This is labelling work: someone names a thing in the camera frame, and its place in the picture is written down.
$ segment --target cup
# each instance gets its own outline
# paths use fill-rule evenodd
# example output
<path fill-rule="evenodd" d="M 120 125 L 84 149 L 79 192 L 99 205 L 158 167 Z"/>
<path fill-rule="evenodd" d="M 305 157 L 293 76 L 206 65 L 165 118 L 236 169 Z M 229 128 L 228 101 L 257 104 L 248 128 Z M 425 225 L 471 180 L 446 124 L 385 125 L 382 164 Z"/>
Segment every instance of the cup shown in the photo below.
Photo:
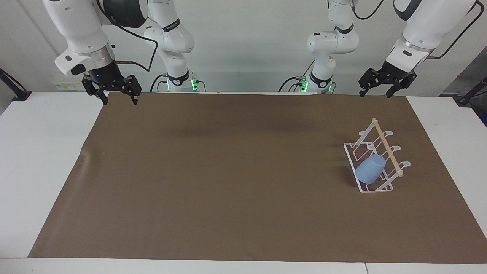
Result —
<path fill-rule="evenodd" d="M 373 154 L 357 167 L 355 175 L 360 182 L 370 185 L 377 180 L 385 167 L 386 160 L 384 157 Z"/>

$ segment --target white wall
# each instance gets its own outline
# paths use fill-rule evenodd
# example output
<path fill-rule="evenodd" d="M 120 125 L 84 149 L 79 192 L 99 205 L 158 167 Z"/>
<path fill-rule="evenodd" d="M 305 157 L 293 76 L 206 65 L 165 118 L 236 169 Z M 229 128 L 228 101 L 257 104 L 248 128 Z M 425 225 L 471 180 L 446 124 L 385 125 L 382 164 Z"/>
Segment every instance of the white wall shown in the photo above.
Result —
<path fill-rule="evenodd" d="M 357 12 L 366 15 L 379 0 L 360 1 Z M 377 14 L 367 21 L 356 21 L 360 46 L 354 53 L 335 55 L 336 93 L 357 94 L 358 79 L 369 68 L 380 68 L 399 37 L 405 22 L 386 0 Z M 178 14 L 196 39 L 194 51 L 187 55 L 190 68 L 206 82 L 211 91 L 276 91 L 281 83 L 300 75 L 312 61 L 306 40 L 311 33 L 332 30 L 327 19 L 325 0 L 176 0 Z M 468 15 L 448 35 L 441 53 L 477 14 Z M 416 69 L 416 82 L 402 95 L 437 96 L 460 74 L 487 44 L 483 16 L 442 60 L 427 61 Z M 0 66 L 15 72 L 27 70 L 20 80 L 34 90 L 52 90 L 51 73 L 56 54 L 64 51 L 66 41 L 56 31 L 41 0 L 1 0 Z M 148 64 L 152 46 L 128 36 L 114 26 L 104 26 L 117 60 L 135 60 Z M 136 30 L 142 34 L 143 28 Z M 3 54 L 4 40 L 15 44 Z M 154 71 L 145 73 L 138 67 L 122 66 L 124 75 L 136 74 L 144 90 L 153 78 L 164 71 L 159 58 Z M 387 87 L 371 94 L 384 93 Z"/>

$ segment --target black pole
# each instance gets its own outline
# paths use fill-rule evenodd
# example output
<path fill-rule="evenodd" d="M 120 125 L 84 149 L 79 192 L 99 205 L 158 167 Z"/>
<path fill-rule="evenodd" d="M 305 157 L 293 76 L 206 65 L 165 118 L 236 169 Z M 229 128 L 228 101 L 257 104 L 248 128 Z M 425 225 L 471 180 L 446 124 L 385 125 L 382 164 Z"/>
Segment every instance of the black pole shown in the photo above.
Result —
<path fill-rule="evenodd" d="M 485 77 L 480 83 L 478 83 L 471 91 L 465 94 L 463 97 L 457 99 L 457 102 L 466 105 L 470 102 L 470 99 L 479 93 L 487 85 L 487 77 Z"/>
<path fill-rule="evenodd" d="M 12 101 L 25 101 L 32 93 L 30 90 L 21 90 L 19 87 L 17 87 L 17 85 L 10 80 L 10 78 L 1 68 L 0 79 L 15 93 L 15 97 L 12 99 Z"/>

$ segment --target brown tablecloth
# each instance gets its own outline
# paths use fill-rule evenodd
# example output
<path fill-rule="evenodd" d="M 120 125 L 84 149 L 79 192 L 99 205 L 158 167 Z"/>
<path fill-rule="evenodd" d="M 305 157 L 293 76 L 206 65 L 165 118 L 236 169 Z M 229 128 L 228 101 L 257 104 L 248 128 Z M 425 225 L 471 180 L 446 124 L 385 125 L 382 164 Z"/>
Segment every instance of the brown tablecloth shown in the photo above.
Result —
<path fill-rule="evenodd" d="M 30 257 L 487 263 L 406 98 L 109 99 Z M 343 143 L 374 117 L 412 166 L 362 194 Z"/>

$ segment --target table surface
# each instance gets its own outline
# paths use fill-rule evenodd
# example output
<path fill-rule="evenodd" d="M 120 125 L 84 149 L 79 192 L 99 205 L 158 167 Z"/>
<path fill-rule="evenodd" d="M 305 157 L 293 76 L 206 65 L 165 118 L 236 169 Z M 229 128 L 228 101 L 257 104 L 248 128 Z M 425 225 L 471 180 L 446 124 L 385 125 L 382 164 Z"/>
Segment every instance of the table surface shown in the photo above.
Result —
<path fill-rule="evenodd" d="M 487 128 L 450 98 L 408 100 L 487 235 Z M 0 116 L 0 273 L 487 273 L 487 264 L 25 259 L 101 107 L 83 92 L 36 92 Z"/>

